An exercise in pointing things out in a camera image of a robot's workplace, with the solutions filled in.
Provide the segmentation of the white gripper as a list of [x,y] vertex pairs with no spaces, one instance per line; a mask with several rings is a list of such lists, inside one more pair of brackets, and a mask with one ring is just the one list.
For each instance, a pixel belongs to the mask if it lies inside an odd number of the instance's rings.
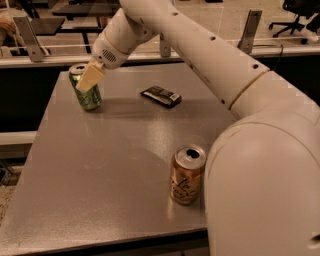
[[130,19],[122,9],[112,17],[108,25],[99,34],[92,47],[92,59],[81,76],[76,88],[85,93],[105,76],[104,67],[120,67],[130,54],[141,44],[156,34]]

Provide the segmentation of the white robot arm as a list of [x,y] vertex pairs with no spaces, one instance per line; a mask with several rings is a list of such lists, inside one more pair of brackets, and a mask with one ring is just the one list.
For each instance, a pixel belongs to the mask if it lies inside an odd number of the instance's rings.
[[236,117],[207,158],[211,256],[320,256],[320,109],[277,73],[182,14],[172,0],[119,0],[79,89],[155,35]]

